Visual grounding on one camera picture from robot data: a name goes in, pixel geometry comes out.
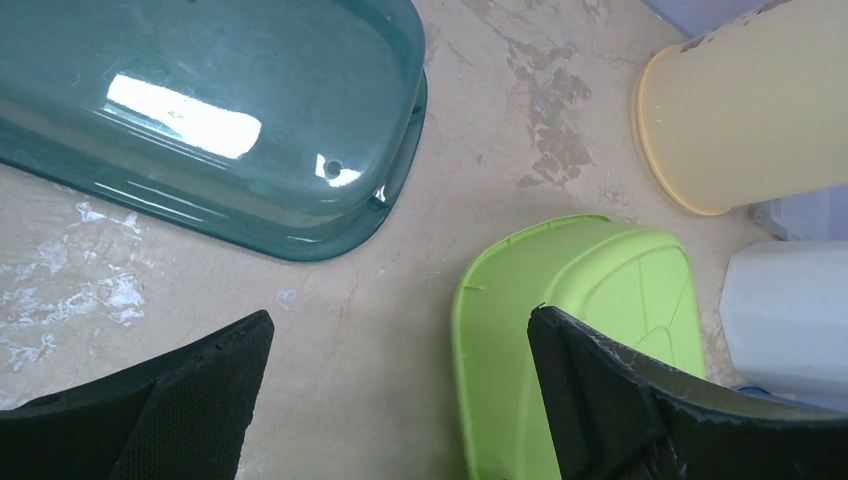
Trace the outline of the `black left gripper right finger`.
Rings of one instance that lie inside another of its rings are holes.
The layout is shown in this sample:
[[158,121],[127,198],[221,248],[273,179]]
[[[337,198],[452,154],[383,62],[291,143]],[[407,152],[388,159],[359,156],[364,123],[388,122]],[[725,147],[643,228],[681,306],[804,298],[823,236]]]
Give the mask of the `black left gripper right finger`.
[[555,307],[527,336],[565,479],[843,479],[847,417],[732,390]]

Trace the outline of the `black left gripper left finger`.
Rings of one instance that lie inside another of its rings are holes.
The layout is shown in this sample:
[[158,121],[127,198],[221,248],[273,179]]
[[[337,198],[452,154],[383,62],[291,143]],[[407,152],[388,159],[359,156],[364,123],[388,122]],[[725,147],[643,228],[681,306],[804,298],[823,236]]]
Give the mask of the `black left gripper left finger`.
[[1,413],[4,479],[233,479],[274,336],[257,311]]

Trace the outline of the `cream printed bucket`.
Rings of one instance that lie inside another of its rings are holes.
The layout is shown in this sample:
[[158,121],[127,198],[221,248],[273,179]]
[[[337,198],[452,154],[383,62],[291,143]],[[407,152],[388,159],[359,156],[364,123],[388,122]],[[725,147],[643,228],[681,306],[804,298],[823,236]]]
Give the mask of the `cream printed bucket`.
[[847,180],[847,5],[768,1],[657,53],[633,91],[643,167],[704,216]]

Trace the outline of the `dark green tray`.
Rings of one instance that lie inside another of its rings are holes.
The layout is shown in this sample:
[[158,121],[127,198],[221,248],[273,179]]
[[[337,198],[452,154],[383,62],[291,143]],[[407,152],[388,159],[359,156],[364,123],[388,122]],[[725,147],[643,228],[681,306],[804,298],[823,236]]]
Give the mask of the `dark green tray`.
[[5,1],[1,160],[275,258],[368,240],[427,108],[409,1]]

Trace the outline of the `white octagonal large container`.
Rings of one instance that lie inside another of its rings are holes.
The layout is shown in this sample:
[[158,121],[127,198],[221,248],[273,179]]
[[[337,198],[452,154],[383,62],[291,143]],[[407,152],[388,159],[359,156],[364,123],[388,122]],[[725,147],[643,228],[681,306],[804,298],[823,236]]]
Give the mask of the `white octagonal large container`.
[[767,241],[735,253],[719,313],[733,366],[750,383],[846,411],[846,242]]

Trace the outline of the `blue round bucket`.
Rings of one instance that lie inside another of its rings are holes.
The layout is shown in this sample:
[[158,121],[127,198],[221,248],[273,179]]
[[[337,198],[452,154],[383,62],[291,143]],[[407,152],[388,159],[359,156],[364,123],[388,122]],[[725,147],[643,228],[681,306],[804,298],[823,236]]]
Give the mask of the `blue round bucket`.
[[784,400],[783,397],[775,395],[775,394],[769,392],[768,390],[766,390],[762,387],[756,386],[756,385],[736,385],[736,386],[733,386],[732,389],[736,392],[739,392],[739,393],[743,393],[743,394],[747,394],[747,395],[751,395],[751,396],[762,397],[762,398],[766,398],[766,399],[772,399],[773,401],[783,401]]

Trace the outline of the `lime green tray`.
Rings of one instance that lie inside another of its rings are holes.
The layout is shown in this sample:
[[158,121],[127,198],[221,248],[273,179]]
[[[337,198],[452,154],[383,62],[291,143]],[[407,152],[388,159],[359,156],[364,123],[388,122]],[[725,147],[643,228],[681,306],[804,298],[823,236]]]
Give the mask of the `lime green tray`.
[[527,337],[541,304],[706,375],[690,264],[673,234],[601,215],[516,232],[471,263],[452,306],[455,381],[474,479],[560,475]]

